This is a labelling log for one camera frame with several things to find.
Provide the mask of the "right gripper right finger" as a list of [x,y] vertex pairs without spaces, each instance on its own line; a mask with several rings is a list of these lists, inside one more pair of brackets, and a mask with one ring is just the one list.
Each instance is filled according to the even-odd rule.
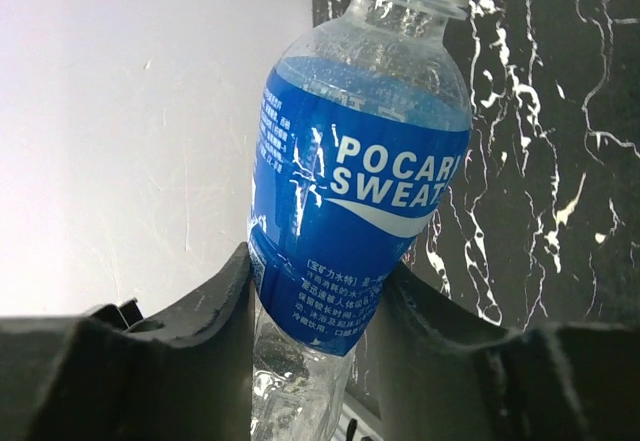
[[370,326],[388,440],[635,440],[639,331],[507,330],[399,264]]

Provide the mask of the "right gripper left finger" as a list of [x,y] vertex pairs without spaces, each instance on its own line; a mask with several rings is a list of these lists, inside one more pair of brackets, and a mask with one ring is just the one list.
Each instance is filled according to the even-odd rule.
[[134,302],[71,317],[5,317],[1,436],[246,440],[253,329],[245,244],[150,317]]

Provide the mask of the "Pepsi bottle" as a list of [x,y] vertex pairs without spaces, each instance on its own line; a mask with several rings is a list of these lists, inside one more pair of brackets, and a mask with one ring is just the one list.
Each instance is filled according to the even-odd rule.
[[251,436],[328,440],[385,279],[425,229],[472,127],[443,37],[469,0],[351,0],[274,64],[247,222]]

